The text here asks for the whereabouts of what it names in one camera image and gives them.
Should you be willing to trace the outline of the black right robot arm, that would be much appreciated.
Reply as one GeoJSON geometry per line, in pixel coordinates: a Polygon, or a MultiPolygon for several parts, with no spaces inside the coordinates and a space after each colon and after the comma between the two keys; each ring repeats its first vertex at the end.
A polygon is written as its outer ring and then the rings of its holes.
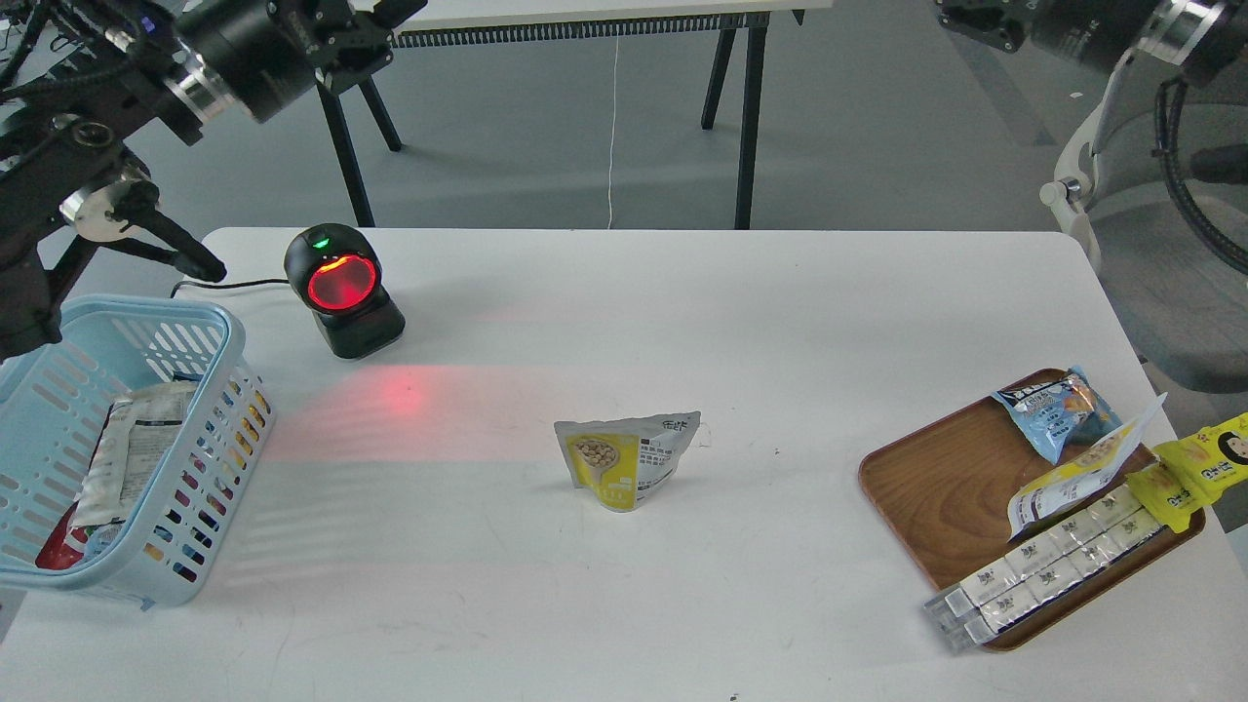
{"type": "Polygon", "coordinates": [[[1233,97],[1246,86],[1243,1],[937,1],[937,20],[950,31],[998,52],[1033,41],[1045,52],[1101,74],[1123,70],[1132,57],[1176,67],[1154,92],[1154,160],[1166,190],[1204,249],[1236,272],[1246,272],[1246,237],[1231,237],[1196,204],[1189,179],[1246,184],[1246,142],[1186,154],[1181,122],[1197,92],[1221,89],[1233,97]]]}

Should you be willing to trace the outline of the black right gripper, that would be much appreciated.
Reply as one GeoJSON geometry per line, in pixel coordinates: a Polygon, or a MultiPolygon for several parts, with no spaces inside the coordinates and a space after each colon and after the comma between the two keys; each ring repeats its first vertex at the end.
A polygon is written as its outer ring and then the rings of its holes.
{"type": "Polygon", "coordinates": [[[955,34],[1017,52],[1027,40],[1083,67],[1111,71],[1127,52],[1144,52],[1157,1],[937,1],[955,34]]]}

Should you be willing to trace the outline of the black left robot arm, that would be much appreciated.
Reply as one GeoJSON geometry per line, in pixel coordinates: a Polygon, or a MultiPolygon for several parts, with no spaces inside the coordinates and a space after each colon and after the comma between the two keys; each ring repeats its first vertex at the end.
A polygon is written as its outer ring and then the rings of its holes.
{"type": "Polygon", "coordinates": [[[218,284],[223,264],[158,210],[150,170],[125,139],[151,121],[187,145],[227,107],[258,122],[318,87],[338,95],[391,61],[421,1],[35,1],[76,52],[39,79],[2,70],[2,357],[55,345],[59,307],[99,249],[218,284]]]}

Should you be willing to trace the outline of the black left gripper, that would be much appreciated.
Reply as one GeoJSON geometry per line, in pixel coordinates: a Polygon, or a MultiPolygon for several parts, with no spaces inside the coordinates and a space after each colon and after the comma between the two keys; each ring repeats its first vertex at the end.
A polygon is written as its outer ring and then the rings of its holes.
{"type": "Polygon", "coordinates": [[[186,57],[168,87],[200,121],[240,105],[258,122],[318,87],[338,97],[386,67],[383,37],[428,4],[374,1],[203,1],[175,22],[186,57]]]}

